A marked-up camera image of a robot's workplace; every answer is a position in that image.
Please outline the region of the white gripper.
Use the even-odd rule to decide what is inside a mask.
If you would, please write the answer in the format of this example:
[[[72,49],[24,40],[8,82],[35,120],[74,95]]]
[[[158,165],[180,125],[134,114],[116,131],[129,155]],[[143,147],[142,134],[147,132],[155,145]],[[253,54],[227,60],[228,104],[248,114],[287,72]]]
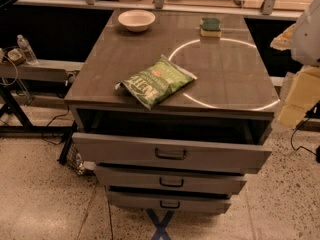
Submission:
[[[275,37],[270,47],[291,49],[291,57],[304,65],[293,77],[278,121],[295,128],[306,113],[320,101],[320,0],[313,0],[297,19]]]

